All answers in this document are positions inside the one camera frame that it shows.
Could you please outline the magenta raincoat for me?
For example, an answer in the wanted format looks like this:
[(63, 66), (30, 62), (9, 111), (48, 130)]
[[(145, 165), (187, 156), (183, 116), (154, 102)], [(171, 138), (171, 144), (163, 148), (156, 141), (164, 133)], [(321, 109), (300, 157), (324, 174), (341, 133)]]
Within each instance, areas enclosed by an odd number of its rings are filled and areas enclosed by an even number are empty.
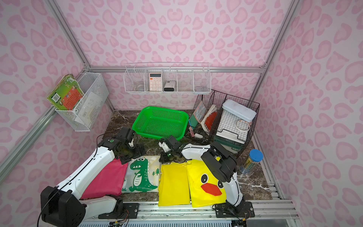
[(114, 159), (107, 164), (103, 170), (87, 187), (81, 199), (101, 198), (106, 195), (121, 195), (128, 164), (122, 164), (120, 160)]

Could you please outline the white dinosaur raincoat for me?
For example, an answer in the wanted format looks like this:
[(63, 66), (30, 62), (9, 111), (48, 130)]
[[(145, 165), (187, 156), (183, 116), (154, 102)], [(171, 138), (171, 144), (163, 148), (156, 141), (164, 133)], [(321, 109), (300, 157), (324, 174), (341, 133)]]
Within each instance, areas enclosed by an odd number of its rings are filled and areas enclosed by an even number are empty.
[(142, 156), (128, 163), (122, 193), (157, 193), (162, 164), (159, 156)]

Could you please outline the plain yellow raincoat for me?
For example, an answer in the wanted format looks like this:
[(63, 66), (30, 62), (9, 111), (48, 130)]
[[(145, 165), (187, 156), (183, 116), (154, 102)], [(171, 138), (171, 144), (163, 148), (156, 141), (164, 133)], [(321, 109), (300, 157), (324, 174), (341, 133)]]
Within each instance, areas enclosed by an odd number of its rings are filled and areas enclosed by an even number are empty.
[(159, 184), (159, 207), (190, 204), (186, 163), (163, 164)]

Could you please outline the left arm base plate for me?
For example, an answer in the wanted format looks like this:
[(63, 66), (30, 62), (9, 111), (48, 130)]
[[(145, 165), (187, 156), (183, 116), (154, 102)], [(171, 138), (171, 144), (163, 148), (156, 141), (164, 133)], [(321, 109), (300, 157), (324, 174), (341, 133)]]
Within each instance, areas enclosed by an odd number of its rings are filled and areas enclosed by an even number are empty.
[(98, 219), (136, 219), (139, 212), (139, 203), (117, 203), (110, 213), (100, 214)]

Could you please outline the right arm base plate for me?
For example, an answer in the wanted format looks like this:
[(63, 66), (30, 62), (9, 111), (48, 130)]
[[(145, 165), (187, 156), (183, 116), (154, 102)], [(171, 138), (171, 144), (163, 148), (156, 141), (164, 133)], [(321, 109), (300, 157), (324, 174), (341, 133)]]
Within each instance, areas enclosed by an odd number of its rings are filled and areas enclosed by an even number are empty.
[(249, 201), (241, 201), (237, 206), (230, 203), (214, 204), (212, 209), (216, 213), (217, 218), (254, 218), (255, 212), (252, 203)]

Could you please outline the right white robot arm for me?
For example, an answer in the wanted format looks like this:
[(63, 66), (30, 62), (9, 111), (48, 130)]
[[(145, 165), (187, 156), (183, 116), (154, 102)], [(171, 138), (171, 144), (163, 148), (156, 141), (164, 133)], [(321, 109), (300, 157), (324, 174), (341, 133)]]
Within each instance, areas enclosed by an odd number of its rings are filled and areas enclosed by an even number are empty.
[(174, 136), (162, 138), (158, 144), (164, 150), (159, 160), (161, 163), (186, 159), (193, 207), (223, 203), (235, 210), (242, 203), (236, 158), (221, 144), (183, 144)]

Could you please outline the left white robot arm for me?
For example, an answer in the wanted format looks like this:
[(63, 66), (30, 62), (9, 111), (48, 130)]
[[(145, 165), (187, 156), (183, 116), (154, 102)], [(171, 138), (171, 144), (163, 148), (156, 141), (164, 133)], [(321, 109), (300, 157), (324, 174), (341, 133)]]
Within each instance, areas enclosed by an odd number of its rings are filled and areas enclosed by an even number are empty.
[(134, 143), (136, 132), (128, 127), (114, 137), (96, 143), (95, 151), (69, 177), (57, 186), (47, 186), (40, 194), (41, 211), (38, 221), (56, 227), (77, 227), (89, 218), (129, 221), (137, 217), (138, 204), (127, 209), (120, 196), (106, 195), (82, 202), (80, 198), (97, 175), (114, 159), (127, 164), (145, 155), (144, 145)]

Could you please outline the yellow duck raincoat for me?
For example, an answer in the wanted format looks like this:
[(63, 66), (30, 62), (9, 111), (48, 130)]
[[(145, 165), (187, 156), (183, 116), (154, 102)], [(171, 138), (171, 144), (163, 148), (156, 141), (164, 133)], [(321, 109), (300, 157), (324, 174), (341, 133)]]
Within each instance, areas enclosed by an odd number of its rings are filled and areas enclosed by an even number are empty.
[(203, 161), (187, 162), (192, 207), (205, 207), (226, 202), (226, 191)]

